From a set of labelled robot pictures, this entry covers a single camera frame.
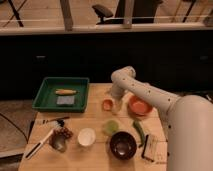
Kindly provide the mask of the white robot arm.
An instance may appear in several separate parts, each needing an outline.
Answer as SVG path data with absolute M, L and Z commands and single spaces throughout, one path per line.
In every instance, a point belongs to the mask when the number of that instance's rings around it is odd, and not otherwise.
M 135 79 L 127 66 L 111 74 L 111 96 L 128 90 L 168 116 L 167 171 L 213 171 L 213 104 L 198 95 L 179 96 Z

